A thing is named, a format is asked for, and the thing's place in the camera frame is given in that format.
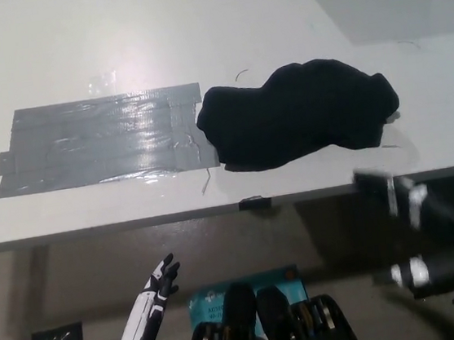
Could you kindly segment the robot right hand white black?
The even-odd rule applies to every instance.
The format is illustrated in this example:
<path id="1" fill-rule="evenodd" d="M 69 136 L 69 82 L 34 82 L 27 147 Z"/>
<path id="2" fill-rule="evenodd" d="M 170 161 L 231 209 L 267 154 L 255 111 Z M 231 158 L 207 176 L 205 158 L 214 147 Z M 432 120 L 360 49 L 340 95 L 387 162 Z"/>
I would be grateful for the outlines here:
<path id="1" fill-rule="evenodd" d="M 380 171 L 356 170 L 353 177 L 359 192 L 376 198 L 392 219 L 412 230 L 437 238 L 454 232 L 454 206 L 442 201 L 425 183 Z M 440 254 L 417 254 L 392 264 L 377 272 L 373 283 L 408 289 L 416 299 L 454 293 L 454 242 Z"/>

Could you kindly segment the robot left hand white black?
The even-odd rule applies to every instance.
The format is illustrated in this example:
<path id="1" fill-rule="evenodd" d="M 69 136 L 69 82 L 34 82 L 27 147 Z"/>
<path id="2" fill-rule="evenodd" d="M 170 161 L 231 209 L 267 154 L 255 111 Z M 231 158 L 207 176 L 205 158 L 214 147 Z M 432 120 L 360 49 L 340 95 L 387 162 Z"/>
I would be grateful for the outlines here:
<path id="1" fill-rule="evenodd" d="M 134 301 L 121 340 L 156 340 L 169 296 L 179 289 L 173 285 L 179 268 L 173 254 L 160 261 Z"/>

